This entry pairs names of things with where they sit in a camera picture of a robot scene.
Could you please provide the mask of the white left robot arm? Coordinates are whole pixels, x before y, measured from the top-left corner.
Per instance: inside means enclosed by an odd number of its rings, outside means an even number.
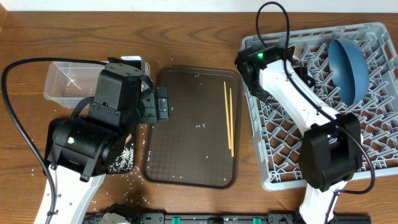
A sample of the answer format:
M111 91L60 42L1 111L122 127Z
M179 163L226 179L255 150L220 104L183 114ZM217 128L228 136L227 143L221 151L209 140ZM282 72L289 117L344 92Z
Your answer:
M167 90L154 87L144 59L109 58L95 95L82 99L69 118L49 124L45 160L55 186L45 186L35 222L81 223L136 128L168 118Z

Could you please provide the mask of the dark blue plate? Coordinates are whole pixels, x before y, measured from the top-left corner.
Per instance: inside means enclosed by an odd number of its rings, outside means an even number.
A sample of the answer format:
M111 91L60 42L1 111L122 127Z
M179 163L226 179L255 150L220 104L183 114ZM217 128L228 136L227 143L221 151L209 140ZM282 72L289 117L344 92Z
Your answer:
M358 45L347 39L334 39L328 47L328 63L333 72L333 84L340 88L338 96L347 105L362 100L369 88L369 73L365 56Z

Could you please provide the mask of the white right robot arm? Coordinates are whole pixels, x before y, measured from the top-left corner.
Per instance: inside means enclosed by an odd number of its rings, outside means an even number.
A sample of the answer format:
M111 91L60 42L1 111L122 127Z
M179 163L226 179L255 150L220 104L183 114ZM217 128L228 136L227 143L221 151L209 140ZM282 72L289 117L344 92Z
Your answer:
M298 75L291 55L282 48L240 50L234 64L250 94L264 101L272 96L302 135L298 166L307 181L299 214L305 223L333 219L336 191L361 167L360 124L323 102Z

